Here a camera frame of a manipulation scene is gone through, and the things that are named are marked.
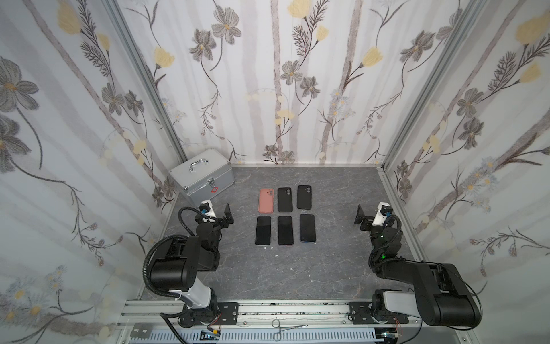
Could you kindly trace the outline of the black phone case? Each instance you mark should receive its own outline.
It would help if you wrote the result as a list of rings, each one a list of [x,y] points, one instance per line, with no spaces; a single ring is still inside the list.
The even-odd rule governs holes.
[[[277,189],[277,207],[280,213],[290,213],[293,211],[291,188],[282,187]]]
[[[309,185],[299,185],[297,187],[296,207],[301,210],[312,209],[312,187]]]

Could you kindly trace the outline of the phone with black screen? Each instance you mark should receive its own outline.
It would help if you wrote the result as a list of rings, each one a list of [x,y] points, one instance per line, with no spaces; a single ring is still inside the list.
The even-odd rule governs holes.
[[[256,219],[255,245],[266,246],[271,244],[272,218],[270,216],[258,216]]]

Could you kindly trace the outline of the aluminium corner frame post right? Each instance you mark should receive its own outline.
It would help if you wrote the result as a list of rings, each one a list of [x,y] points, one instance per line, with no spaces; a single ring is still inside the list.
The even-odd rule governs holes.
[[[417,99],[410,108],[409,113],[400,127],[400,130],[392,142],[388,154],[385,157],[384,163],[380,165],[383,172],[386,172],[389,167],[397,160],[398,153],[404,146],[408,136],[413,131],[415,122],[421,116],[427,102],[432,98],[438,84],[447,73],[458,50],[467,39],[469,32],[474,27],[479,15],[482,13],[487,1],[469,1],[465,7],[463,14],[459,17],[455,29],[451,33],[448,43],[445,45],[441,56],[435,63],[434,68],[428,75],[424,86],[422,87]]]

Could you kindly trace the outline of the pink phone case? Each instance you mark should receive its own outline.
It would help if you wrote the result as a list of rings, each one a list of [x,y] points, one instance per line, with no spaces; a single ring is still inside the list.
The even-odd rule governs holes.
[[[259,206],[260,214],[272,214],[274,212],[274,190],[261,189],[259,191]]]

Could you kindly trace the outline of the silver aluminium case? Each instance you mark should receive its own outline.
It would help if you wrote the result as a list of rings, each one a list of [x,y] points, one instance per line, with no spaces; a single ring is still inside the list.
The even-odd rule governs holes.
[[[169,174],[193,206],[212,200],[235,183],[230,161],[213,148],[176,166]]]

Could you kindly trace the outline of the metal forceps scissors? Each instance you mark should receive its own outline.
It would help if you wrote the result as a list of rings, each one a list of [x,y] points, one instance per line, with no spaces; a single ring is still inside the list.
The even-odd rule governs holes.
[[[275,329],[275,332],[272,335],[272,339],[276,342],[279,342],[282,340],[283,334],[286,331],[291,331],[298,328],[305,328],[307,325],[291,325],[291,326],[283,326],[281,324],[281,321],[279,319],[275,319],[272,321],[272,328]]]

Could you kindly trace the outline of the aluminium corner frame post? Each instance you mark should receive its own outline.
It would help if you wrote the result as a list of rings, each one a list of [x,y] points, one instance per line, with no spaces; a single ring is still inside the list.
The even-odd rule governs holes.
[[[434,68],[428,75],[424,86],[422,87],[417,99],[410,108],[409,113],[400,127],[400,130],[392,142],[388,154],[385,157],[384,163],[380,165],[383,172],[386,172],[389,167],[397,160],[398,153],[404,146],[408,136],[413,131],[415,122],[421,116],[427,102],[432,98],[438,84],[447,73],[458,50],[467,39],[469,32],[474,27],[479,15],[482,13],[487,1],[469,1],[465,7],[463,14],[459,17],[455,29],[451,33],[448,43],[445,45],[441,56],[435,63]]]
[[[148,66],[132,36],[130,28],[125,21],[125,18],[117,1],[102,0],[102,4],[107,12],[111,23],[113,24],[113,27],[115,28],[118,37],[123,43],[123,47],[128,57],[130,58],[130,61],[133,65],[135,72],[138,75],[141,84],[146,90],[146,93],[151,102],[153,103],[153,109],[155,110],[156,115],[160,120],[160,123],[172,145],[172,148],[176,152],[179,163],[186,162],[186,153],[183,150],[182,145],[180,144],[176,131],[174,130],[169,115],[163,105],[155,81],[153,80],[153,74],[148,69]]]

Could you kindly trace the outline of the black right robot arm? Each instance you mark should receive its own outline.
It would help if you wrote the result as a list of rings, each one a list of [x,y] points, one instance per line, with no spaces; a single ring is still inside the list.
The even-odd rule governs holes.
[[[403,315],[431,326],[472,329],[482,320],[478,296],[452,264],[415,261],[398,255],[402,247],[402,221],[391,205],[378,204],[368,216],[358,206],[354,223],[369,233],[372,245],[367,264],[380,279],[408,284],[410,292],[376,290],[369,313],[378,323]]]

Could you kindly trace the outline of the aluminium corner frame post left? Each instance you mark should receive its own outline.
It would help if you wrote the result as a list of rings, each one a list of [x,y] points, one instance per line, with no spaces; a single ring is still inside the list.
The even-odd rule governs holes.
[[[153,74],[148,69],[148,66],[132,36],[130,28],[125,21],[125,18],[117,1],[102,0],[102,4],[107,12],[111,23],[113,24],[113,27],[115,28],[118,37],[123,43],[123,47],[128,57],[130,58],[130,61],[133,65],[135,72],[138,75],[141,84],[146,90],[146,93],[151,102],[153,103],[153,109],[155,110],[156,115],[160,120],[160,123],[172,145],[172,148],[176,152],[179,163],[186,162],[186,153],[183,150],[182,145],[180,144],[176,131],[174,130],[169,115],[163,105],[155,81],[153,80]]]

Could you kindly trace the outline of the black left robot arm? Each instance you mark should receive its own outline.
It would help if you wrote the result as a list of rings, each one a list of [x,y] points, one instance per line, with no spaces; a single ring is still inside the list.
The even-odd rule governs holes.
[[[221,253],[222,231],[234,223],[227,204],[217,217],[210,202],[179,209],[183,235],[167,236],[154,244],[143,262],[142,277],[150,292],[184,302],[183,314],[206,323],[219,317],[216,293],[200,281],[199,272],[215,272]]]

